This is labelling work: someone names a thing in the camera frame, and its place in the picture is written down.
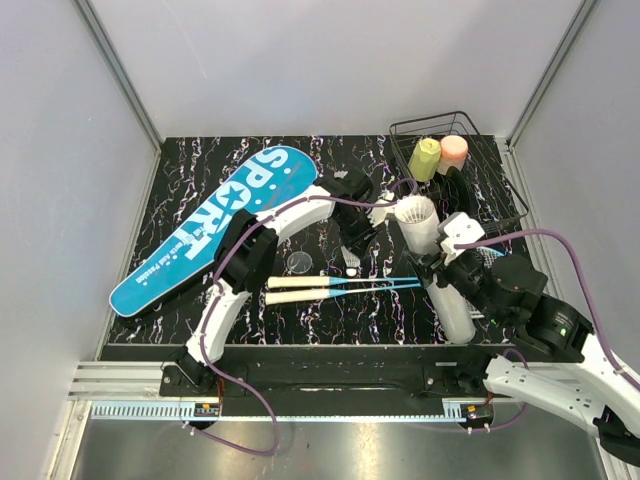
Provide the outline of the clear plastic tube lid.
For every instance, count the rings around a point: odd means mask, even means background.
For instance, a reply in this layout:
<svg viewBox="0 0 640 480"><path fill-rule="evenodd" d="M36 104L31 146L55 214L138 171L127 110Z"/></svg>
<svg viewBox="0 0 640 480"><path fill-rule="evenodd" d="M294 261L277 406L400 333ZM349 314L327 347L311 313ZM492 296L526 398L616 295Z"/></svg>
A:
<svg viewBox="0 0 640 480"><path fill-rule="evenodd" d="M313 266L312 257L304 251L295 251L286 260L286 268L291 274L305 275Z"/></svg>

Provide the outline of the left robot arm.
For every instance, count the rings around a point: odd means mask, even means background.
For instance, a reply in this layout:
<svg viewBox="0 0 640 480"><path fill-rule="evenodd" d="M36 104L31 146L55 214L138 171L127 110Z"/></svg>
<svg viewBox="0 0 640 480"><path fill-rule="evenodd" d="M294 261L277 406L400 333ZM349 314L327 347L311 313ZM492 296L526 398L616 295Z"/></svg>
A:
<svg viewBox="0 0 640 480"><path fill-rule="evenodd" d="M209 302L175 360L181 384L196 396L214 388L216 372L211 366L222 357L239 310L267 283L283 241L317 222L332 220L347 251L361 258L396 199L389 190L374 194L366 175L343 172L321 177L258 214L245 208L235 213L215 253Z"/></svg>

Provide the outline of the white shuttlecock tube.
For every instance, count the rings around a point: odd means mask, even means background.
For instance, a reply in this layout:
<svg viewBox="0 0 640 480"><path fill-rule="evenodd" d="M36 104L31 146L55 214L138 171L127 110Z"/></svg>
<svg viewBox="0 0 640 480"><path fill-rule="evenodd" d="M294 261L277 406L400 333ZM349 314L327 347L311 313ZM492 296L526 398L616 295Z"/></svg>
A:
<svg viewBox="0 0 640 480"><path fill-rule="evenodd" d="M411 195L397 203L393 214L446 339L453 344L469 343L476 328L466 301L453 286L440 287L432 268L441 256L437 244L440 220L435 204L427 197Z"/></svg>

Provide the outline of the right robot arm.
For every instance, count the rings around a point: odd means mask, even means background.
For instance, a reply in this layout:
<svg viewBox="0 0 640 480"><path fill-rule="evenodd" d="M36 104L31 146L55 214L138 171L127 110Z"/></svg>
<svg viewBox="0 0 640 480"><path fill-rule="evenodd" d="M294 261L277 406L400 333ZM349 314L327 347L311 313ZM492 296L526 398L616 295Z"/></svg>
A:
<svg viewBox="0 0 640 480"><path fill-rule="evenodd" d="M545 293L547 276L521 255L486 265L474 251L450 264L441 254L411 260L425 286L452 287L487 319L511 330L520 363L506 352L471 346L447 380L466 396L505 395L561 417L598 438L602 448L639 463L639 392L617 373L576 308Z"/></svg>

